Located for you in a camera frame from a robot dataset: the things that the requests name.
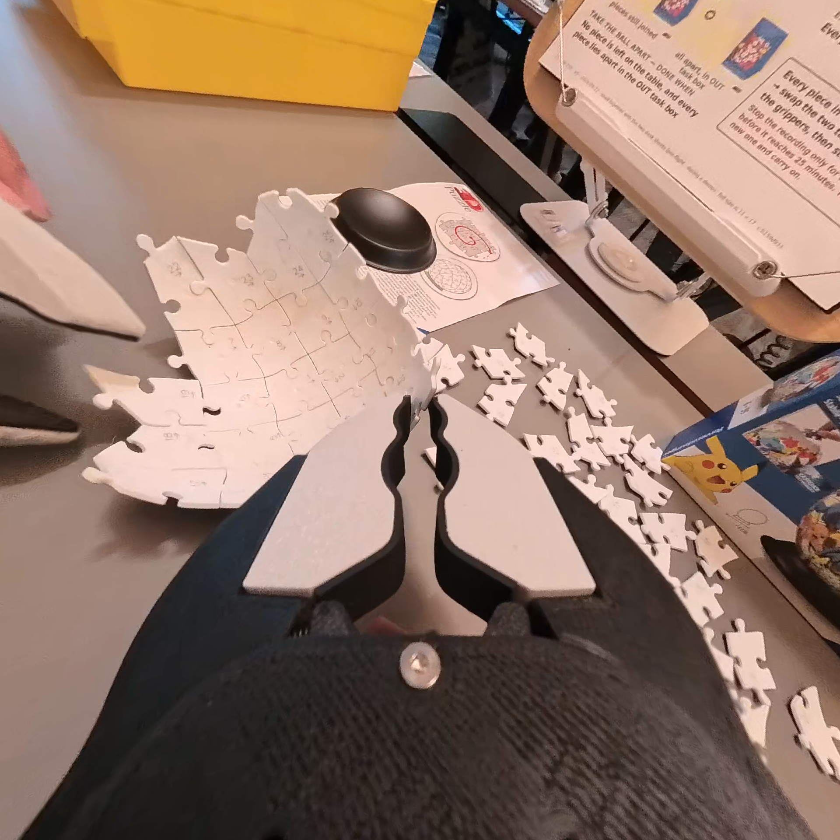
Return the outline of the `pink cloth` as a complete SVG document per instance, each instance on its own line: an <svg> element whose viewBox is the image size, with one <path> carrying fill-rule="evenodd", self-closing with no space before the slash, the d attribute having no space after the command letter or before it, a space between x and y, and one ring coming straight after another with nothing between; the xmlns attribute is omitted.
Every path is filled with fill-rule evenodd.
<svg viewBox="0 0 840 840"><path fill-rule="evenodd" d="M38 223L51 218L49 205L4 131L1 131L1 198Z"/></svg>

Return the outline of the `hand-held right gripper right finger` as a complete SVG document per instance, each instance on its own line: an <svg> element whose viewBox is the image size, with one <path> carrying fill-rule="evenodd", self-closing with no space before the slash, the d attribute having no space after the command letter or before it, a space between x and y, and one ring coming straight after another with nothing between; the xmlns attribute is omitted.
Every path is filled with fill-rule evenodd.
<svg viewBox="0 0 840 840"><path fill-rule="evenodd" d="M434 567L444 593L483 621L499 605L589 596L595 580L534 458L451 396L428 406L436 446Z"/></svg>

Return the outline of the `blue puzzle ball box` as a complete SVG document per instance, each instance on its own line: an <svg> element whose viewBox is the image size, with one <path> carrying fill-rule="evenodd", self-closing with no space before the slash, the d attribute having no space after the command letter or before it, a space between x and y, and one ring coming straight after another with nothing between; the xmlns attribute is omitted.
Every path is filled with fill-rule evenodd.
<svg viewBox="0 0 840 840"><path fill-rule="evenodd" d="M839 351L686 428L662 461L838 653Z"/></svg>

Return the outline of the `black round ball stand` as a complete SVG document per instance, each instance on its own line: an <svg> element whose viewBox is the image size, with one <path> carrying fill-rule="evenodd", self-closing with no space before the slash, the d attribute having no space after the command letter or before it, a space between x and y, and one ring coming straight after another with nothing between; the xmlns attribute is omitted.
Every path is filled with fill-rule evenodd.
<svg viewBox="0 0 840 840"><path fill-rule="evenodd" d="M390 192L356 187L332 200L332 220L365 263L393 274L417 274L437 257L434 235L414 206Z"/></svg>

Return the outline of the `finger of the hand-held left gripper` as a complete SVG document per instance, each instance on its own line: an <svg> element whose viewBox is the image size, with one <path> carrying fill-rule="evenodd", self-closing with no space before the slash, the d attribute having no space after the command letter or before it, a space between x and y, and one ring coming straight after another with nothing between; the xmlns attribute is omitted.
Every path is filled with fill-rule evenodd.
<svg viewBox="0 0 840 840"><path fill-rule="evenodd" d="M78 439L79 425L31 402L1 395L1 447L63 445Z"/></svg>
<svg viewBox="0 0 840 840"><path fill-rule="evenodd" d="M77 331L126 340L145 334L143 321L95 269L5 201L1 298Z"/></svg>

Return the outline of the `folded puzzle instruction leaflet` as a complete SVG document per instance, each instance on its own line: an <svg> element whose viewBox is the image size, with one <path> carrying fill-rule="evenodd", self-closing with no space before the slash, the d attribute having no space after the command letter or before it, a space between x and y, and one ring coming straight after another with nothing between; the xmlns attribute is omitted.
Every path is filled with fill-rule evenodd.
<svg viewBox="0 0 840 840"><path fill-rule="evenodd" d="M417 330L430 333L558 284L473 188L427 182L397 186L391 193L425 217L436 259L412 275L374 268L369 274L390 303L405 298L404 315Z"/></svg>

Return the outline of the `partly built white puzzle ball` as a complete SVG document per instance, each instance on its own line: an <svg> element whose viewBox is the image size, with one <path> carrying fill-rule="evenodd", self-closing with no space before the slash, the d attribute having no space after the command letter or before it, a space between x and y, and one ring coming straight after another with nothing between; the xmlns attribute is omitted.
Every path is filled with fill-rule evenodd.
<svg viewBox="0 0 840 840"><path fill-rule="evenodd" d="M336 225L336 203L291 188L263 193L246 251L174 236L137 245L192 379L140 379L87 366L93 402L138 422L96 454L82 478L136 500L239 508L294 456L387 396L415 415L434 367L406 317Z"/></svg>

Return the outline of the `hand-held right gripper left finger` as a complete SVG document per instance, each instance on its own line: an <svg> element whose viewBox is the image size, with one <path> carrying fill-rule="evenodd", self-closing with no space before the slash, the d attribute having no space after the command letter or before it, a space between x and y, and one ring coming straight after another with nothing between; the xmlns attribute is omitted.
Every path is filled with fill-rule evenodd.
<svg viewBox="0 0 840 840"><path fill-rule="evenodd" d="M404 445L408 395L383 398L315 444L255 555L252 595L335 601L360 618L391 598L406 569Z"/></svg>

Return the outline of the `printed task instruction sheet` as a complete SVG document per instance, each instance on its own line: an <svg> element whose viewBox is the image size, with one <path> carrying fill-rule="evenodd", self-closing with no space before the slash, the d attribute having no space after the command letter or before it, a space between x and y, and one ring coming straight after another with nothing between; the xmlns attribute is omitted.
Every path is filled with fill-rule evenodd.
<svg viewBox="0 0 840 840"><path fill-rule="evenodd" d="M838 309L838 2L582 2L539 58L556 116L760 297Z"/></svg>

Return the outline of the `single white puzzle piece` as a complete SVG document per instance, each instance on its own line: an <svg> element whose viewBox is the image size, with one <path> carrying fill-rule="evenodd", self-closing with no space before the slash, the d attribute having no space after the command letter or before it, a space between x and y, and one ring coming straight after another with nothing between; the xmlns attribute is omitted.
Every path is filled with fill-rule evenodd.
<svg viewBox="0 0 840 840"><path fill-rule="evenodd" d="M839 783L839 729L826 723L816 686L798 691L789 702L796 728L795 739L807 751L817 769Z"/></svg>

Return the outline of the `pile of puzzle pieces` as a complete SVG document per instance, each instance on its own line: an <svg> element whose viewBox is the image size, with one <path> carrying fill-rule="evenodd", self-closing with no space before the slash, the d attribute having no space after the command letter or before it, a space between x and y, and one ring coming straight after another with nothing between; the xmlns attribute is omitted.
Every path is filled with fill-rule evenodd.
<svg viewBox="0 0 840 840"><path fill-rule="evenodd" d="M725 651L713 643L711 622L724 615L715 574L730 547L712 526L701 521L688 530L686 516L658 511L671 490L656 479L665 464L650 436L637 437L632 426L613 424L614 402L606 401L582 371L572 375L545 353L544 343L523 325L510 330L517 352L546 368L537 388L542 400L560 411L569 446L551 434L525 434L521 440L549 489L564 475L599 513L585 537L599 539L590 562L595 592L572 602L561 600L566 628L583 626L583 610L599 608L603 628L616 638L627 662L644 665L670 690L686 689L703 711L711 711L713 689L706 684L705 661L713 660L749 740L767 749L770 690L776 685L766 663L764 635L737 617L720 632Z"/></svg>

